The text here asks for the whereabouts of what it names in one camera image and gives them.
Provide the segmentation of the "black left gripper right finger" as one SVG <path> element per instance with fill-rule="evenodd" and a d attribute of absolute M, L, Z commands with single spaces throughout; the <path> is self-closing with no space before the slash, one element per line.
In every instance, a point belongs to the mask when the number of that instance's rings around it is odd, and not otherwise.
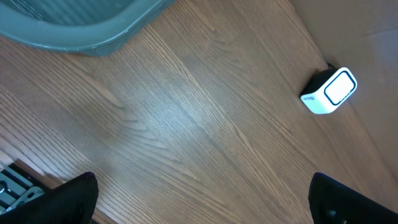
<path fill-rule="evenodd" d="M 312 177 L 308 201 L 314 224 L 397 224 L 396 212 L 321 172 Z"/>

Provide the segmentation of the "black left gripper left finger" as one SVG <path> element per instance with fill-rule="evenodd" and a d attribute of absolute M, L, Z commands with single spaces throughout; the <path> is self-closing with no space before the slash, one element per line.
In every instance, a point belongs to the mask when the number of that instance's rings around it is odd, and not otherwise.
<path fill-rule="evenodd" d="M 98 194 L 94 173 L 85 172 L 1 215 L 1 224 L 89 224 Z"/>

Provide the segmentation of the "white barcode scanner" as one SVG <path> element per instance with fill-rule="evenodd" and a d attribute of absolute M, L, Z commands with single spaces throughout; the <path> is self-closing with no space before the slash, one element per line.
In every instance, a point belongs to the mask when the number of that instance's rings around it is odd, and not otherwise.
<path fill-rule="evenodd" d="M 330 114 L 356 91 L 357 86 L 348 68 L 331 67 L 311 78 L 300 99 L 313 114 Z"/>

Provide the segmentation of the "grey plastic shopping basket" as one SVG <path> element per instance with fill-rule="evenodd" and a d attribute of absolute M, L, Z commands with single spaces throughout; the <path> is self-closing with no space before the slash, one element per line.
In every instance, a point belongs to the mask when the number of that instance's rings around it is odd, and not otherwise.
<path fill-rule="evenodd" d="M 1 35 L 31 47 L 102 57 L 118 51 L 174 0 L 3 0 Z"/>

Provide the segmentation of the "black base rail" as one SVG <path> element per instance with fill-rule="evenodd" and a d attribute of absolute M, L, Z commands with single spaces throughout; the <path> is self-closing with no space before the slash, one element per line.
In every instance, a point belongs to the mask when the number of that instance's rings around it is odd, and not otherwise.
<path fill-rule="evenodd" d="M 11 164 L 1 171 L 1 215 L 43 195 L 47 188 L 27 172 Z"/>

